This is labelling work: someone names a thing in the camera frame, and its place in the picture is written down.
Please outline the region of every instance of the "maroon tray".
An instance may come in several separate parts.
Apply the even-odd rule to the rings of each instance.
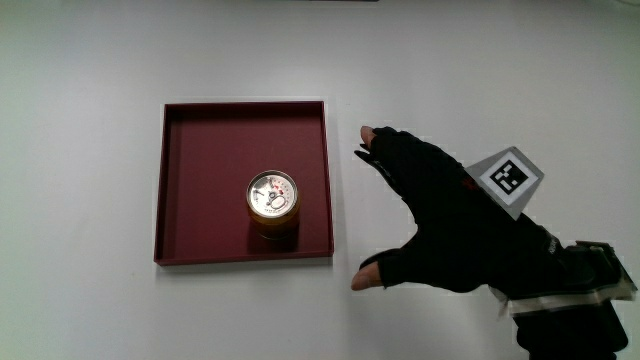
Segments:
[[[287,173],[299,189],[300,227],[286,241],[250,226],[247,186],[266,170]],[[322,102],[165,105],[156,263],[332,255]]]

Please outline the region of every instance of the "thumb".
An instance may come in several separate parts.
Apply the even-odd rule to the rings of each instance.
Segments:
[[[371,263],[358,271],[351,280],[351,290],[360,291],[370,287],[382,286],[378,263]]]
[[[373,133],[373,128],[370,126],[363,126],[360,128],[360,137],[362,141],[366,144],[368,149],[371,149],[371,140],[376,137],[376,134]]]
[[[406,281],[407,261],[405,249],[389,249],[377,253],[360,265],[351,282],[355,291],[384,286],[385,289]]]

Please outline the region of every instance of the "black glove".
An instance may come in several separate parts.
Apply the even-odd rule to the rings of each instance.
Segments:
[[[557,270],[548,266],[550,234],[524,214],[513,221],[454,158],[405,131],[373,132],[370,153],[355,153],[381,173],[418,225],[402,248],[360,266],[377,261],[385,288],[408,281],[468,292],[492,281],[520,281],[526,273],[540,278]],[[557,243],[554,252],[561,250]]]
[[[584,251],[564,249],[525,214],[514,221],[440,148],[389,127],[373,132],[371,149],[361,145],[370,153],[355,153],[381,173],[418,225],[402,248],[378,253],[360,265],[362,269],[377,261],[385,288],[408,281],[468,292],[489,284],[509,299],[530,299],[567,290],[584,293],[616,281],[615,274],[596,276],[597,266],[585,260]],[[570,353],[615,358],[612,351],[626,346],[626,336],[610,306],[604,302],[600,307],[514,317],[520,327],[518,342],[532,355],[549,359]],[[594,327],[600,332],[577,332]],[[544,336],[551,328],[573,332]],[[611,331],[615,335],[606,341],[594,340],[593,334],[604,339]]]

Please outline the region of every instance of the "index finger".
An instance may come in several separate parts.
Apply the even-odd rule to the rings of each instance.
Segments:
[[[369,126],[363,126],[360,128],[360,137],[362,141],[367,145],[367,148],[371,149],[371,140],[376,136],[373,133],[373,128]]]

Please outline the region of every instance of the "white table surface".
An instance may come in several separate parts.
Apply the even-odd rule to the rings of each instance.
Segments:
[[[486,286],[350,290],[415,231],[353,155],[364,124],[465,165],[518,146],[546,174],[525,212],[640,281],[638,8],[25,3],[0,1],[0,359],[527,359]],[[265,97],[326,100],[332,263],[157,266],[163,104]]]

